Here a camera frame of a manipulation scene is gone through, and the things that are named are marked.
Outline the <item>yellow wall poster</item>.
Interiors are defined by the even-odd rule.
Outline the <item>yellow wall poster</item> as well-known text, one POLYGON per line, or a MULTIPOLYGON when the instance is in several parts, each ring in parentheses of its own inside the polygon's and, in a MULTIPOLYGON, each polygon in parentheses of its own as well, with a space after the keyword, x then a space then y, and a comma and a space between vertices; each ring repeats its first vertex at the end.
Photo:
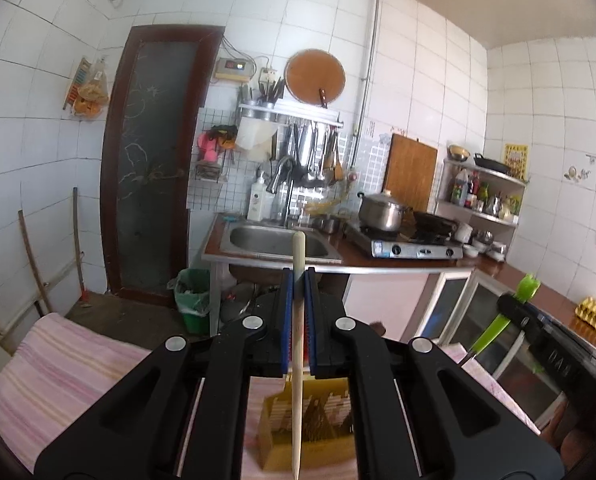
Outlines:
POLYGON ((504 164, 510 168, 508 174, 517 180, 527 180, 528 146, 525 144, 504 145, 504 164))

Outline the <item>counter cabinet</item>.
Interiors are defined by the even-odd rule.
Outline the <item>counter cabinet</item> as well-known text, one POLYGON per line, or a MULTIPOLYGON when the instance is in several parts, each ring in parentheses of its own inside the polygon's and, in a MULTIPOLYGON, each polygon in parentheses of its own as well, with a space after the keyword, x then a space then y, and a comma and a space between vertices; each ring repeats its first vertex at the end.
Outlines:
MULTIPOLYGON (((499 296, 515 287, 481 270, 442 273, 372 273, 349 276, 341 296, 348 315, 374 323, 384 336, 407 342, 423 336, 441 347, 468 349, 498 313, 499 296)), ((529 352, 529 342, 508 326, 477 362, 540 428, 564 400, 562 390, 529 352)))

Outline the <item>round wooden board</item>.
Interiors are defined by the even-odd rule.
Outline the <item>round wooden board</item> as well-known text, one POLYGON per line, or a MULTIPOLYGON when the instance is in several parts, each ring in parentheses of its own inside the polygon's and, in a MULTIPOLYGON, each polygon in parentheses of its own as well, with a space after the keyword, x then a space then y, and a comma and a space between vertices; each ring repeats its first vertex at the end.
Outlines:
POLYGON ((285 66, 289 93, 299 102, 327 108, 345 90, 346 74, 334 55, 319 49, 294 54, 285 66))

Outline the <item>pink striped tablecloth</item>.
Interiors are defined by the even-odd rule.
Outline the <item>pink striped tablecloth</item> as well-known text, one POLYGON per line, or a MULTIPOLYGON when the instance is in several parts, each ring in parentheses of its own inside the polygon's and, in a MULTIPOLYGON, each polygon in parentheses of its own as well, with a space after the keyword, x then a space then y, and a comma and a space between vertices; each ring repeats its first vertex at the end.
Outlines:
MULTIPOLYGON (((97 333, 53 313, 35 322, 0 371, 0 436, 33 472, 41 451, 148 356, 150 350, 97 333)), ((535 434, 540 430, 477 362, 467 373, 535 434)), ((263 399, 280 393, 284 379, 251 379, 242 479, 292 479, 290 471, 259 465, 258 423, 263 399)), ((300 479, 357 479, 356 460, 301 469, 300 479)))

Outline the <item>steel cooking pot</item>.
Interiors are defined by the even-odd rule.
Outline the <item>steel cooking pot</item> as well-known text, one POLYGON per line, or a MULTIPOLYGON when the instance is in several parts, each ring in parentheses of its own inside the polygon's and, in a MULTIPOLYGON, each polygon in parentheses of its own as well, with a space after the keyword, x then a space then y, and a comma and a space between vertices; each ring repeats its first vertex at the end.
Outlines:
POLYGON ((396 200, 389 190, 374 194, 357 192, 356 196, 361 200, 358 212, 361 226, 389 233, 400 230, 409 207, 396 200))

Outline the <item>hanging utensil rack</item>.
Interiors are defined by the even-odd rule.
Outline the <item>hanging utensil rack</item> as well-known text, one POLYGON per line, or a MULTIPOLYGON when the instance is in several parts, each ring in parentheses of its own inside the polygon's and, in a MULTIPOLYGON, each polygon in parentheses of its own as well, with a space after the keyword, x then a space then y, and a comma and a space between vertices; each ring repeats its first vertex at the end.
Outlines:
POLYGON ((273 126, 280 139, 275 157, 290 156, 295 163, 294 181, 304 188, 325 188, 333 181, 326 160, 344 126, 340 114, 316 105, 279 99, 275 103, 240 103, 240 120, 252 119, 273 126))

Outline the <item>gas stove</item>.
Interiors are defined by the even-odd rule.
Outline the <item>gas stove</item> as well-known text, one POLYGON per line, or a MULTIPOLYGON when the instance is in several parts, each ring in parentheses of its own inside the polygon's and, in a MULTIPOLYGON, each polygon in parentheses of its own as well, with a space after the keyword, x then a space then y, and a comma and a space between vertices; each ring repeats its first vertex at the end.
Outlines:
POLYGON ((450 238, 415 230, 387 233, 348 223, 344 237, 374 259, 460 260, 464 257, 463 247, 450 238))

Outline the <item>black wok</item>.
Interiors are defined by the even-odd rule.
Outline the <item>black wok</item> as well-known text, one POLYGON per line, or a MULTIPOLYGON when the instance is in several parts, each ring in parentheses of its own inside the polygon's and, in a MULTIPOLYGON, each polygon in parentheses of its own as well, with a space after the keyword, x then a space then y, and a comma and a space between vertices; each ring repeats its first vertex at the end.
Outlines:
POLYGON ((446 218, 428 214, 428 212, 414 211, 415 236, 420 240, 450 240, 458 224, 446 218))

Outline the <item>rectangular wooden cutting board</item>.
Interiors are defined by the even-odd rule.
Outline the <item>rectangular wooden cutting board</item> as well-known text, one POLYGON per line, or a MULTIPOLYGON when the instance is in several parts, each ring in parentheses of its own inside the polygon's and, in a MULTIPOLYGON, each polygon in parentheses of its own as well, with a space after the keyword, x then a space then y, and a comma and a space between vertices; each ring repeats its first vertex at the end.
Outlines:
POLYGON ((400 134, 393 134, 383 190, 404 206, 426 212, 432 195, 438 151, 400 134))

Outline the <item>yellow egg tray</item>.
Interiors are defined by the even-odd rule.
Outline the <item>yellow egg tray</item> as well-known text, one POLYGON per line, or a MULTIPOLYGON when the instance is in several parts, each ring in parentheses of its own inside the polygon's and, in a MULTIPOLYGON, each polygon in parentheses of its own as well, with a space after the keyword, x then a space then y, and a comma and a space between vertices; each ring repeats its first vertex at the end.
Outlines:
POLYGON ((575 308, 575 315, 582 322, 590 325, 596 331, 596 299, 593 297, 584 298, 575 308))

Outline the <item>white corner shelf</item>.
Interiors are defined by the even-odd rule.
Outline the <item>white corner shelf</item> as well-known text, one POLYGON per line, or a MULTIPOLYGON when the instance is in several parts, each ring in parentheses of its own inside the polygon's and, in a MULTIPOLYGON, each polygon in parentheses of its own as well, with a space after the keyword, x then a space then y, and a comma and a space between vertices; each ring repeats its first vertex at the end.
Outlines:
POLYGON ((434 197, 434 214, 469 224, 472 236, 488 234, 495 243, 510 248, 527 186, 508 174, 447 158, 434 197))

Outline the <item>yellow plastic utensil holder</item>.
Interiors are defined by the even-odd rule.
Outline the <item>yellow plastic utensil holder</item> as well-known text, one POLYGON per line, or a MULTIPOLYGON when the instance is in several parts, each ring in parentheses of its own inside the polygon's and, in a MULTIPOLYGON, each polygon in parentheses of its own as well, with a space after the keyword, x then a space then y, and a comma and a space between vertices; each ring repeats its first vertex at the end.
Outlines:
MULTIPOLYGON (((301 467, 325 467, 356 457, 353 414, 346 378, 302 383, 301 467)), ((264 471, 292 470, 292 382, 262 401, 259 464, 264 471)))

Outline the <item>green plastic utensil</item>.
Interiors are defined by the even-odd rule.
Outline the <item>green plastic utensil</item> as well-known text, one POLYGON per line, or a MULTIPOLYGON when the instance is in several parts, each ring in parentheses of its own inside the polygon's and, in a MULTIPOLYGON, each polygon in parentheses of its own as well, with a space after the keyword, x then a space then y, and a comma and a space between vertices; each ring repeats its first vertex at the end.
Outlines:
POLYGON ((499 334, 512 322, 510 315, 517 316, 517 311, 526 310, 525 304, 533 298, 540 285, 541 282, 532 274, 526 274, 516 286, 514 294, 505 294, 501 296, 499 300, 503 301, 503 304, 502 306, 500 306, 499 303, 497 304, 498 314, 472 344, 467 351, 466 356, 458 362, 458 365, 463 366, 472 359, 475 359, 476 356, 479 356, 481 352, 492 343, 492 341, 496 340, 499 334))

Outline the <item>white soap bottle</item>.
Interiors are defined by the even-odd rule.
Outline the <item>white soap bottle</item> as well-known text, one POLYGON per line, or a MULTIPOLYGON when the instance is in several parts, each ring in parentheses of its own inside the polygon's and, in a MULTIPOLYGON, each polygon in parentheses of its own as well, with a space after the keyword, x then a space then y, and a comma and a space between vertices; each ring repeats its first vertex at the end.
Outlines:
POLYGON ((266 179, 264 178, 264 173, 260 171, 250 188, 247 211, 247 219, 249 221, 260 222, 263 220, 267 195, 266 179))

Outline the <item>orange bag on wall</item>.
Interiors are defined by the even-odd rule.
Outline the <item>orange bag on wall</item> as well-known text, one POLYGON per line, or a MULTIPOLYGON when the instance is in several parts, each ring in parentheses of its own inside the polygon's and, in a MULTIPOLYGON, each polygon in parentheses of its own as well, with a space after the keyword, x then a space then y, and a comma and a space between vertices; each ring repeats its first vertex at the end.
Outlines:
POLYGON ((63 110, 80 119, 95 119, 109 102, 105 58, 80 60, 68 87, 63 110))

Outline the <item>dark wooden door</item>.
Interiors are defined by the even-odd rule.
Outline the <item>dark wooden door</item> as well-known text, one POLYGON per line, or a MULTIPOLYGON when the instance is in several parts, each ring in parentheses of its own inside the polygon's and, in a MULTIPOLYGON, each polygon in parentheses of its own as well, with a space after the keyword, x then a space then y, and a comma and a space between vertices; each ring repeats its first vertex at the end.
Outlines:
POLYGON ((187 266, 187 187, 199 110, 224 29, 130 30, 116 71, 100 161, 100 236, 113 295, 170 307, 187 266))

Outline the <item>stainless steel sink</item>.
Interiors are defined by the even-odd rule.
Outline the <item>stainless steel sink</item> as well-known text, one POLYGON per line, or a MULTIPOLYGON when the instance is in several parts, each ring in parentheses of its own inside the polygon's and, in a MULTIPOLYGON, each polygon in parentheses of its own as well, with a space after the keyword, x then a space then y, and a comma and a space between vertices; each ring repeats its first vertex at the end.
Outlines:
POLYGON ((254 259, 289 261, 292 258, 292 237, 303 232, 306 238, 306 260, 314 264, 341 264, 337 249, 318 231, 309 228, 283 228, 273 223, 253 222, 217 214, 213 220, 202 258, 254 259))

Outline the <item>wooden chopstick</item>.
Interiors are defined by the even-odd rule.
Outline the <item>wooden chopstick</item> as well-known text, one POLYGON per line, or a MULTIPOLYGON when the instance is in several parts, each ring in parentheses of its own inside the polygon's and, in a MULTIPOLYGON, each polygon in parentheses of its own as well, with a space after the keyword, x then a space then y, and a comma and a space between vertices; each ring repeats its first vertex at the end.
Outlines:
POLYGON ((306 236, 292 234, 292 478, 298 479, 302 442, 302 376, 304 376, 304 266, 306 236))

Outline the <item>green trash bin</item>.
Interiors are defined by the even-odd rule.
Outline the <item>green trash bin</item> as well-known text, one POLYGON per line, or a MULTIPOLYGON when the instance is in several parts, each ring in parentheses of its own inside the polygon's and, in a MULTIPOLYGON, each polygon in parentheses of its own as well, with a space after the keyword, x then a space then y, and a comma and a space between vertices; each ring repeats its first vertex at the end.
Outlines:
POLYGON ((174 302, 182 316, 187 333, 192 336, 209 334, 210 271, 184 269, 168 283, 174 302))

